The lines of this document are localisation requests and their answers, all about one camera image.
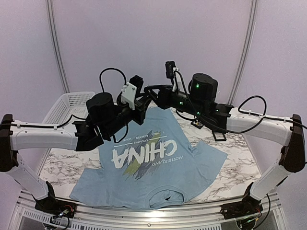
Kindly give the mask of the light blue printed t-shirt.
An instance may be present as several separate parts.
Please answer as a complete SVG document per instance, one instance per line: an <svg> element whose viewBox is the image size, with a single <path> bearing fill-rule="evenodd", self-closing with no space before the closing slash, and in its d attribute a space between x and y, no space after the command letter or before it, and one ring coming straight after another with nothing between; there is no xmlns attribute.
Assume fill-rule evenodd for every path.
<svg viewBox="0 0 307 230"><path fill-rule="evenodd" d="M118 134L126 138L98 148L101 167L84 169L71 199L130 209L181 205L214 182L227 158L203 141L192 146L170 110L150 108L142 125Z"/></svg>

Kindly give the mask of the white perforated plastic basket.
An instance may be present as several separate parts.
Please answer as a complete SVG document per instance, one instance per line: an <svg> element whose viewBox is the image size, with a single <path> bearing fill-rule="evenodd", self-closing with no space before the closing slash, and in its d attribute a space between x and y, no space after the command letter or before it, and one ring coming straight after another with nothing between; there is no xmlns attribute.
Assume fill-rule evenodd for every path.
<svg viewBox="0 0 307 230"><path fill-rule="evenodd" d="M94 92L71 92L63 94L51 107L42 123L62 124L71 115L86 118L88 115L86 101L94 95Z"/></svg>

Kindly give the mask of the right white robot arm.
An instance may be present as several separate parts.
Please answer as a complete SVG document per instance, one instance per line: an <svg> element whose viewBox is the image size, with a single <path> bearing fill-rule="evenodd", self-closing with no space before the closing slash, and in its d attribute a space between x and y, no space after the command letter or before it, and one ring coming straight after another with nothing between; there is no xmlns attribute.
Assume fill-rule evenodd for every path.
<svg viewBox="0 0 307 230"><path fill-rule="evenodd" d="M175 108L196 117L213 133L247 134L282 145L280 159L253 182L238 203L238 211L247 215L266 194L279 186L290 174L306 165L304 129L299 115L267 116L242 110L242 107L216 103L218 82L211 76L196 73L188 86L183 79L173 85L153 85L144 92L161 109Z"/></svg>

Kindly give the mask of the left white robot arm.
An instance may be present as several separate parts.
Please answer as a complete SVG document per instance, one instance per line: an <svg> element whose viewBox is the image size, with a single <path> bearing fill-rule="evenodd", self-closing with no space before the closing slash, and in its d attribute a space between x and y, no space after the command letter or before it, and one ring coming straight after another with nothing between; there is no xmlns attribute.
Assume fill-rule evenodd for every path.
<svg viewBox="0 0 307 230"><path fill-rule="evenodd" d="M86 118L75 121L69 118L63 124L29 124L14 120L11 114L4 115L0 123L0 171L28 190L48 212L57 213L61 206L52 185L41 180L18 156L18 151L40 148L90 151L105 141L118 143L118 131L128 128L130 121L139 125L144 121L148 103L142 86L140 76L125 80L115 102L110 93L102 91L86 101Z"/></svg>

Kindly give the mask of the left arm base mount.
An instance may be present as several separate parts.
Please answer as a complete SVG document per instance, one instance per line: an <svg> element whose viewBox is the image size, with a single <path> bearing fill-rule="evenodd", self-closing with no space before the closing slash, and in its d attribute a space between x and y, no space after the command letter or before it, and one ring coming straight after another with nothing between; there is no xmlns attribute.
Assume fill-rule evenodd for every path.
<svg viewBox="0 0 307 230"><path fill-rule="evenodd" d="M67 216L70 219L73 218L76 211L76 204L73 202L56 199L52 185L49 182L46 182L46 184L48 188L48 193L46 198L37 200L33 196L33 199L35 200L35 209L56 216L59 216L60 213L67 210L68 213L65 213L65 216Z"/></svg>

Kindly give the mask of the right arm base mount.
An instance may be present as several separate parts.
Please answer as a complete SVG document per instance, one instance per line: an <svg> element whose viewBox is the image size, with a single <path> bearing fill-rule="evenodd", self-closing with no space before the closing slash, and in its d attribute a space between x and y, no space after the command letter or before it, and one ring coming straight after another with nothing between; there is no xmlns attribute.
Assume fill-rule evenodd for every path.
<svg viewBox="0 0 307 230"><path fill-rule="evenodd" d="M239 218L259 213L263 210L261 201L254 199L250 195L252 185L253 183L247 187L241 201L227 203L221 206L220 213L223 215L224 219Z"/></svg>

